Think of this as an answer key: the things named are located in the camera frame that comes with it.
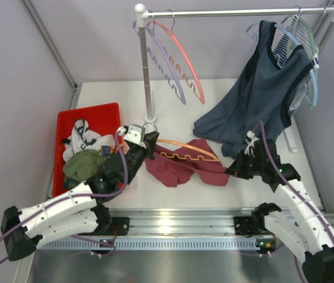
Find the orange plastic hanger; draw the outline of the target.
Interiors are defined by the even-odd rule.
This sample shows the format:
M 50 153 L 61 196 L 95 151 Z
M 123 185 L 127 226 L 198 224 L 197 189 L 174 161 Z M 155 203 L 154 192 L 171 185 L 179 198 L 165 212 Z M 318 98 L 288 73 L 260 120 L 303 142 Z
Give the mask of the orange plastic hanger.
M 171 145 L 174 145 L 174 146 L 179 146 L 181 148 L 184 148 L 184 149 L 188 149 L 192 152 L 195 152 L 195 156 L 192 156 L 190 154 L 184 154 L 183 156 L 182 155 L 179 155 L 178 153 L 172 153 L 172 154 L 167 154 L 166 152 L 161 152 L 160 154 L 163 155 L 164 157 L 168 158 L 168 159 L 174 159 L 174 158 L 177 158 L 177 159 L 180 159 L 180 160 L 187 160 L 187 159 L 190 159 L 190 160 L 202 160 L 202 161 L 205 161 L 205 162 L 219 162 L 220 159 L 214 154 L 214 153 L 211 153 L 211 152 L 208 152 L 207 150 L 204 150 L 204 149 L 201 149 L 199 147 L 196 147 L 196 146 L 192 146 L 192 145 L 189 145 L 189 144 L 186 144 L 186 143 L 181 143 L 181 142 L 178 142 L 178 141 L 173 141 L 173 140 L 166 140 L 166 139 L 158 139 L 157 140 L 158 143 L 162 143 L 162 144 L 171 144 Z

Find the maroon tank top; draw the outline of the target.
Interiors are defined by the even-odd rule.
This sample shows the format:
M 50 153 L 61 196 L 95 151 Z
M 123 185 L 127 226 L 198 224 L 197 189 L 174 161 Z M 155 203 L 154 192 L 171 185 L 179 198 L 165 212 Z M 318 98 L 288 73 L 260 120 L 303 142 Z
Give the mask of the maroon tank top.
M 187 144 L 199 147 L 214 153 L 205 139 L 193 139 Z M 154 160 L 145 161 L 146 170 L 155 179 L 166 187 L 177 187 L 190 181 L 193 175 L 198 175 L 200 180 L 213 186 L 225 186 L 229 181 L 229 175 L 225 174 L 226 168 L 219 162 L 205 162 L 202 160 L 180 160 L 177 158 L 168 159 L 161 155 L 161 152 L 167 154 L 178 153 L 179 155 L 190 154 L 195 156 L 195 152 L 188 149 L 178 148 L 175 150 L 156 146 Z

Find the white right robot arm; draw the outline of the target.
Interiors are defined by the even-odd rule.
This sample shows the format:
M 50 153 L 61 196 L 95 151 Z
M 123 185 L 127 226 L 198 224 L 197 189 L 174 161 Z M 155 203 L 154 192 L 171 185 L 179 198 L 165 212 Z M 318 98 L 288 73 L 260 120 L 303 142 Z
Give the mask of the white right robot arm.
M 259 176 L 277 197 L 252 211 L 254 229 L 276 235 L 301 264 L 307 282 L 334 282 L 333 226 L 293 165 L 281 163 L 272 140 L 248 137 L 246 143 L 226 173 L 246 180 Z

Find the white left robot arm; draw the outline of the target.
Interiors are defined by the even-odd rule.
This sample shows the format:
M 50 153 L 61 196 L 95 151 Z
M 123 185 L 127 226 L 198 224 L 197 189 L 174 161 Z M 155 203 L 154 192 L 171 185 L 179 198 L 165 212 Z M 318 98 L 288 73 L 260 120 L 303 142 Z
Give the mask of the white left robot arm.
M 105 234 L 112 218 L 105 203 L 123 193 L 145 159 L 152 160 L 159 132 L 144 133 L 142 127 L 120 127 L 129 146 L 126 153 L 112 153 L 96 173 L 74 188 L 28 208 L 12 206 L 4 211 L 1 233 L 7 258 L 18 261 L 46 244 L 77 234 Z

